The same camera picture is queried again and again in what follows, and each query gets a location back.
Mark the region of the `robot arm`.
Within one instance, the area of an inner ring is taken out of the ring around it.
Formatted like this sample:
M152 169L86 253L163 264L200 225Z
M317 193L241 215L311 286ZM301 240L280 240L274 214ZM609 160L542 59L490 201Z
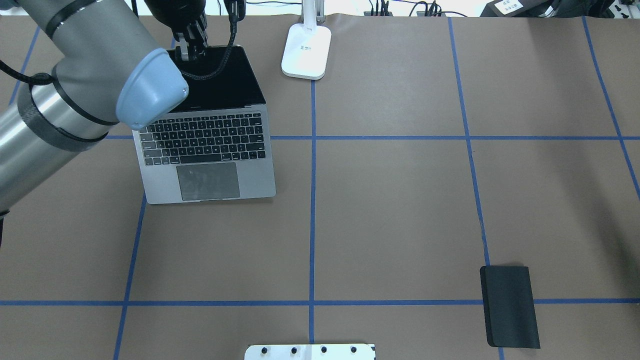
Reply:
M1 115L1 216L124 124L139 130L189 94L169 53L123 0L3 0L62 53Z

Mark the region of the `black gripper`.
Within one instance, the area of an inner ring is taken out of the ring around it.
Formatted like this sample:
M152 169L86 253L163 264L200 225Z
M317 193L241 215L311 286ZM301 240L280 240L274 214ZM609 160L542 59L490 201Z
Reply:
M170 28L181 62L191 61L190 47L208 46L205 0L146 0L156 20Z

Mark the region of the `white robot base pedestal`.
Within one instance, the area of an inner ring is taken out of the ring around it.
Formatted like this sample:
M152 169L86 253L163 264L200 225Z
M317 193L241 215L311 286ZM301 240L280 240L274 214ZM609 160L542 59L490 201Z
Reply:
M375 360L374 344L258 344L247 347L245 360Z

